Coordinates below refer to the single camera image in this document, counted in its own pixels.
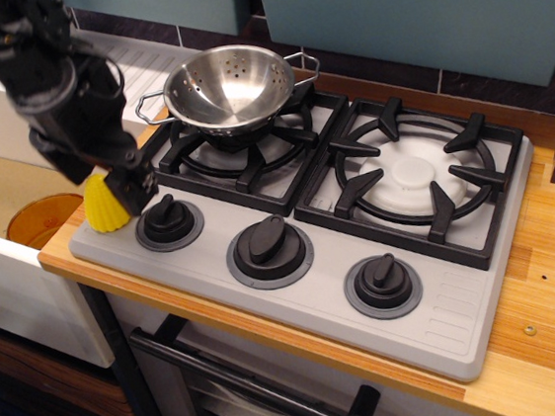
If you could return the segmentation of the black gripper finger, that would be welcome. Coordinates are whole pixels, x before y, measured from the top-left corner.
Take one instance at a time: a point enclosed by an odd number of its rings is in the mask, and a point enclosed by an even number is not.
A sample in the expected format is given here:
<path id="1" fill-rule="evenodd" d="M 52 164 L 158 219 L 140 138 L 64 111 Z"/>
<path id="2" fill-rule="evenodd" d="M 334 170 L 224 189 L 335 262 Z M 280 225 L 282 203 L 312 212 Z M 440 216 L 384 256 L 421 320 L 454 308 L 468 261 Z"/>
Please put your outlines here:
<path id="1" fill-rule="evenodd" d="M 141 215 L 154 196 L 159 193 L 154 168 L 149 164 L 143 164 L 132 170 L 115 169 L 109 172 L 105 183 L 131 216 Z"/>
<path id="2" fill-rule="evenodd" d="M 95 170 L 97 163 L 82 151 L 71 131 L 29 133 L 29 142 L 41 156 L 74 185 L 80 185 Z"/>

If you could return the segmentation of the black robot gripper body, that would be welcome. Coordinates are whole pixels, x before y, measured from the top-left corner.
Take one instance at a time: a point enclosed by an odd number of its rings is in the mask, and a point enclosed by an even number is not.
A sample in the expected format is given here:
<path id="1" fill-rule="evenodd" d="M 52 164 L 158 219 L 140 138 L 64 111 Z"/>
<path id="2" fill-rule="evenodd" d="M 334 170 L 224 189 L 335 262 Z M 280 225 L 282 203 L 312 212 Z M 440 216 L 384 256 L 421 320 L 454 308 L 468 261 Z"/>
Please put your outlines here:
<path id="1" fill-rule="evenodd" d="M 58 63 L 57 83 L 22 100 L 30 131 L 45 135 L 71 131 L 82 151 L 110 172 L 149 164 L 122 126 L 125 97 L 119 68 L 95 55 Z"/>

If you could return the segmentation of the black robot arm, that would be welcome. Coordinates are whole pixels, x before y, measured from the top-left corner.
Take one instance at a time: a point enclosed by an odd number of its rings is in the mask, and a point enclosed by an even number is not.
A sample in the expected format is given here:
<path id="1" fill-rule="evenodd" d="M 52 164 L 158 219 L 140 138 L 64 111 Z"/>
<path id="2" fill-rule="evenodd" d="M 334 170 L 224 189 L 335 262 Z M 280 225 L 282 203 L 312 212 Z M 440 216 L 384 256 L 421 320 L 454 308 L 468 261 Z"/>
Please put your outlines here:
<path id="1" fill-rule="evenodd" d="M 63 0 L 0 0 L 0 83 L 47 162 L 77 185 L 107 170 L 109 191 L 137 216 L 158 184 L 122 126 L 122 72 L 70 24 Z"/>

